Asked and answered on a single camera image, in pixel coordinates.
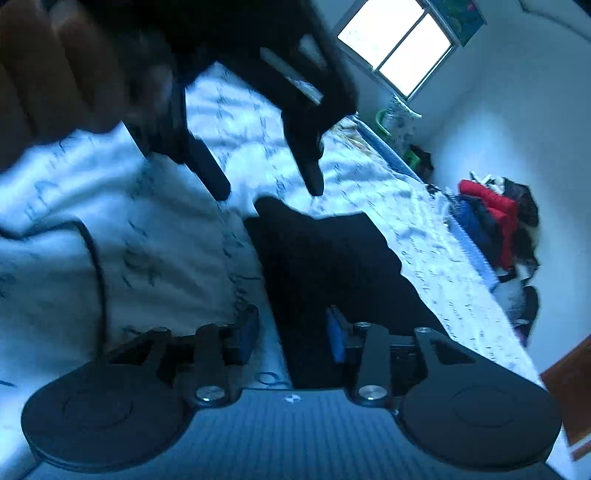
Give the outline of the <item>person left hand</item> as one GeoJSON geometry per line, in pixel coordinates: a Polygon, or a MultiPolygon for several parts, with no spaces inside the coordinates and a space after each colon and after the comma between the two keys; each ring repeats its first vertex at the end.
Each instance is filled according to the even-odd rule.
{"type": "Polygon", "coordinates": [[[76,130],[108,133],[161,111],[171,96],[164,65],[128,75],[116,44],[74,1],[1,7],[1,169],[34,146],[76,130]]]}

